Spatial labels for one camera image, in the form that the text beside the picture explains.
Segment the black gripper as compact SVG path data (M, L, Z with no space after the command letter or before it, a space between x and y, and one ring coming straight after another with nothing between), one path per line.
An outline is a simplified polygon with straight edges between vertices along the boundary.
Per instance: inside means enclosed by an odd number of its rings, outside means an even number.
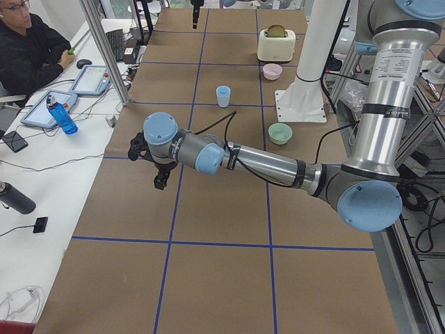
M191 0L193 7L193 29L197 29L200 16L200 7L204 5L204 0Z
M155 162L154 165L158 170L157 176L154 178L154 187L158 190L164 190L167 187L170 172L177 167L177 162L173 161L167 164Z

